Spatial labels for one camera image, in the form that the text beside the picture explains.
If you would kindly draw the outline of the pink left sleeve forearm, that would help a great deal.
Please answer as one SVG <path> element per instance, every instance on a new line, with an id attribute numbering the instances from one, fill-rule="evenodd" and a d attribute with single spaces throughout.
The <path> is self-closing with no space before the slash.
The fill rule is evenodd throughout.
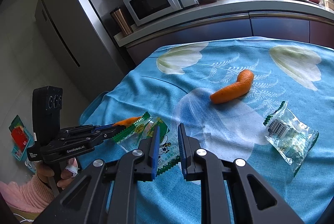
<path id="1" fill-rule="evenodd" d="M 1 182 L 1 194 L 9 207 L 29 213 L 41 213 L 54 200 L 52 190 L 37 175 L 22 185 Z"/>

